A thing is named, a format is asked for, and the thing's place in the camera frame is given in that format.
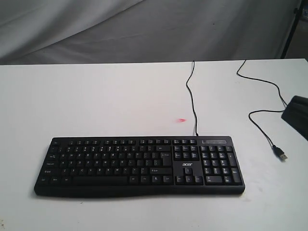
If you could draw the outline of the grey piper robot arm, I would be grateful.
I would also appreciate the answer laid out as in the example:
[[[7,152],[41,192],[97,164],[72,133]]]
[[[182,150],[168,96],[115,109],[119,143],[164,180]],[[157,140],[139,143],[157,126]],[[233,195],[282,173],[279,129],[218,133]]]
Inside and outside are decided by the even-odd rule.
[[[282,120],[308,140],[308,99],[294,96],[282,113]]]

